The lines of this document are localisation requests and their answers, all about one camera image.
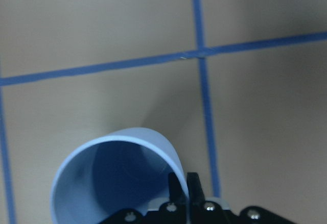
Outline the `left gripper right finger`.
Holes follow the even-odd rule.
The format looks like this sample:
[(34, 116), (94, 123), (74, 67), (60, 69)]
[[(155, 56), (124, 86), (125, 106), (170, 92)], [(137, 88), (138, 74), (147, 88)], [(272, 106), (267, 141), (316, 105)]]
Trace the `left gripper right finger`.
[(196, 172), (188, 172), (186, 182), (189, 190), (190, 206), (200, 206), (205, 201), (199, 175)]

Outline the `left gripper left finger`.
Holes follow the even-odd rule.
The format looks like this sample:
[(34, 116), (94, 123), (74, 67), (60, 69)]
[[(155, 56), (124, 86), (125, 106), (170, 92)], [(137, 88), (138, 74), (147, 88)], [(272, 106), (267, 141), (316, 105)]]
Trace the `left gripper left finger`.
[(169, 201), (178, 205), (185, 205), (186, 197), (183, 192), (181, 183), (177, 178), (176, 174), (171, 172), (168, 174), (168, 184), (169, 184)]

